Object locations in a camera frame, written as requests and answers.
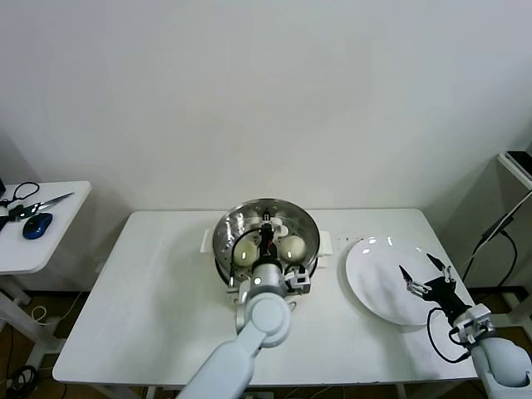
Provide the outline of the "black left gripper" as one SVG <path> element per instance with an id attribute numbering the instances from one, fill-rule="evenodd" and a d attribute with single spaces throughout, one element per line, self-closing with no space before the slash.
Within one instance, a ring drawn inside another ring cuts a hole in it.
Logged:
<path id="1" fill-rule="evenodd" d="M 270 213 L 264 213 L 260 225 L 260 242 L 258 261 L 274 263 L 278 261 L 278 250 L 274 243 L 273 232 L 275 230 Z"/>

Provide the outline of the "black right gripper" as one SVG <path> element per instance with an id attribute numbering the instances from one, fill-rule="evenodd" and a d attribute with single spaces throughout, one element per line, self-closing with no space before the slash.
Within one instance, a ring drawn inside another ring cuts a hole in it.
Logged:
<path id="1" fill-rule="evenodd" d="M 441 272 L 443 277 L 434 278 L 424 284 L 414 281 L 411 275 L 400 265 L 401 275 L 410 293 L 424 293 L 422 298 L 427 302 L 437 303 L 449 322 L 454 322 L 470 308 L 456 294 L 456 281 L 451 276 L 451 267 L 445 266 L 437 257 L 426 254 L 427 258 Z"/>

